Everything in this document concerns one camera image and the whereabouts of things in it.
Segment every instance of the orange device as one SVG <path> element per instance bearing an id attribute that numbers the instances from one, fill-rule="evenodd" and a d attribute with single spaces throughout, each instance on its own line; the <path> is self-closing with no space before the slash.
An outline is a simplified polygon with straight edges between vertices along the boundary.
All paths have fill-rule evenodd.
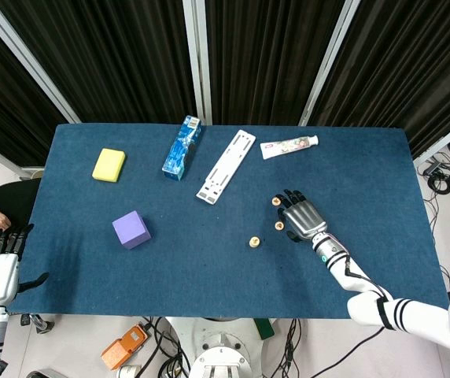
<path id="1" fill-rule="evenodd" d="M 140 324 L 137 324 L 127 331 L 122 339 L 116 339 L 111 343 L 102 352 L 101 358 L 110 370 L 118 369 L 148 338 L 149 334 Z"/>

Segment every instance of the yellow sponge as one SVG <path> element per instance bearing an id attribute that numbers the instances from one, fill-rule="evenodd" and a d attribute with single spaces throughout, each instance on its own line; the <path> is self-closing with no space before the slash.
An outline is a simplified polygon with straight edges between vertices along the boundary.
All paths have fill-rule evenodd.
<path id="1" fill-rule="evenodd" d="M 123 151 L 103 148 L 92 172 L 92 177 L 96 180 L 115 183 L 118 180 L 118 175 L 122 169 L 124 160 L 125 153 Z"/>

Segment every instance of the table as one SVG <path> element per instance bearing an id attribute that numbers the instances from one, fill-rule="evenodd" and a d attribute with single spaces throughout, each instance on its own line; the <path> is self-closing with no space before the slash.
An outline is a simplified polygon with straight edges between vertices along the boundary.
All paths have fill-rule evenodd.
<path id="1" fill-rule="evenodd" d="M 195 197 L 241 128 L 256 142 L 218 202 Z M 346 318 L 343 291 L 307 243 L 274 228 L 272 197 L 308 197 L 361 268 L 395 298 L 448 305 L 404 132 L 388 128 L 211 126 L 183 180 L 161 167 L 179 125 L 57 128 L 31 216 L 20 280 L 41 287 L 10 310 L 177 317 Z M 317 135 L 264 161 L 260 143 Z M 103 147 L 125 151 L 118 183 L 94 180 Z M 133 250 L 111 222 L 132 210 L 152 239 Z M 249 239 L 258 235 L 258 248 Z"/>

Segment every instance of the toothpaste tube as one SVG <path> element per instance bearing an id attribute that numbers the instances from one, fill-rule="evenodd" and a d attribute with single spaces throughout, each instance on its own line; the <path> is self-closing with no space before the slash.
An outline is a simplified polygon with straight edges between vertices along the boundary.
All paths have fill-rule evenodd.
<path id="1" fill-rule="evenodd" d="M 303 150 L 319 143 L 317 136 L 301 136 L 300 138 L 282 140 L 279 142 L 261 143 L 260 149 L 264 160 L 274 156 L 289 154 L 298 150 Z"/>

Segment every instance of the floor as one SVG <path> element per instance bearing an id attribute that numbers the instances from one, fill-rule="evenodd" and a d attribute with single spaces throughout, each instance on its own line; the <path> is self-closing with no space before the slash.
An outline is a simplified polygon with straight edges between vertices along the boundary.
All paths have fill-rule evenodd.
<path id="1" fill-rule="evenodd" d="M 0 168 L 0 184 L 13 181 L 14 175 Z M 425 198 L 430 189 L 423 178 L 419 184 Z M 439 196 L 440 213 L 435 239 L 437 254 L 442 265 L 450 272 L 450 195 Z M 104 366 L 101 352 L 121 337 L 139 317 L 107 317 L 80 315 L 44 315 L 55 321 L 55 328 L 45 335 L 36 334 L 33 325 L 21 327 L 20 317 L 12 316 L 6 335 L 2 357 L 9 367 L 4 378 L 25 378 L 36 369 L 52 368 L 68 378 L 114 377 Z M 263 368 L 270 375 L 281 357 L 288 320 L 274 323 L 276 336 L 269 339 L 263 350 Z M 308 377 L 333 364 L 356 343 L 374 333 L 377 328 L 361 327 L 352 321 L 303 321 L 302 344 L 295 353 L 301 375 Z M 153 340 L 137 353 L 130 365 L 143 364 L 153 349 Z M 153 360 L 143 376 L 156 377 L 164 359 Z M 449 378 L 450 351 L 427 341 L 399 332 L 383 332 L 364 344 L 338 367 L 322 377 L 342 376 Z"/>

